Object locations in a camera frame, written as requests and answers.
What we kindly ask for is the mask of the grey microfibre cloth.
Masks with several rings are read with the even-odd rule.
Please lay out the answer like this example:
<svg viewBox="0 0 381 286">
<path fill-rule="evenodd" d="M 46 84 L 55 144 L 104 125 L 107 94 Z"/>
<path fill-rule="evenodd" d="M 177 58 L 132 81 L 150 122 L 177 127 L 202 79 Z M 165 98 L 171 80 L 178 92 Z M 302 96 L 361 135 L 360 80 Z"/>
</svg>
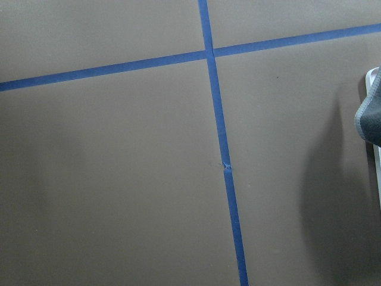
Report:
<svg viewBox="0 0 381 286">
<path fill-rule="evenodd" d="M 380 67 L 376 70 L 374 81 L 355 114 L 354 122 L 363 140 L 380 147 Z"/>
</svg>

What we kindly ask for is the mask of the white rectangular tray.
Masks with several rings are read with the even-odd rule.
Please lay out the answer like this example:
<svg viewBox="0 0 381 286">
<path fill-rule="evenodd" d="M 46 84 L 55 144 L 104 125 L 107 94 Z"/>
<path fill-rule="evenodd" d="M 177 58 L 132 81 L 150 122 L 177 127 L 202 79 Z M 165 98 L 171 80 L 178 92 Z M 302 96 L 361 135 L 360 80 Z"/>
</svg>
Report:
<svg viewBox="0 0 381 286">
<path fill-rule="evenodd" d="M 374 160 L 376 165 L 377 189 L 380 200 L 380 67 L 369 71 L 368 76 L 369 88 L 374 87 L 374 96 L 368 111 L 370 113 L 371 123 L 371 138 L 374 149 Z"/>
</svg>

